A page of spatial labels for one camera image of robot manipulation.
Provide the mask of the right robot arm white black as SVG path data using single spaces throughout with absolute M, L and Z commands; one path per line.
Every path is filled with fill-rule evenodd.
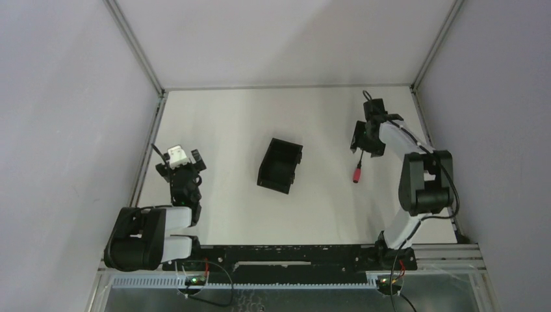
M 402 161 L 398 184 L 400 208 L 391 224 L 380 232 L 374 247 L 358 260 L 367 266 L 393 270 L 413 256 L 412 239 L 422 223 L 444 219 L 443 210 L 459 210 L 460 199 L 453 180 L 453 157 L 422 143 L 399 114 L 389 113 L 381 98 L 366 96 L 365 120 L 358 121 L 350 149 L 371 158 L 391 150 Z

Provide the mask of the red handled screwdriver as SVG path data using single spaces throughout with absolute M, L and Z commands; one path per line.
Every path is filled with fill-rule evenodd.
M 362 162 L 363 162 L 363 155 L 364 151 L 361 151 L 360 158 L 358 160 L 357 166 L 353 172 L 352 181 L 353 183 L 357 184 L 361 179 L 361 168 L 362 168 Z

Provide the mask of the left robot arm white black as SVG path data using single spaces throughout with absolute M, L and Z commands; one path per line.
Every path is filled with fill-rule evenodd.
M 177 236 L 176 229 L 192 228 L 199 222 L 202 199 L 200 173 L 206 169 L 196 149 L 186 154 L 180 145 L 161 154 L 156 170 L 169 184 L 169 205 L 123 207 L 104 249 L 104 264 L 121 272 L 156 270 L 178 260 L 188 271 L 197 270 L 203 254 L 195 238 Z

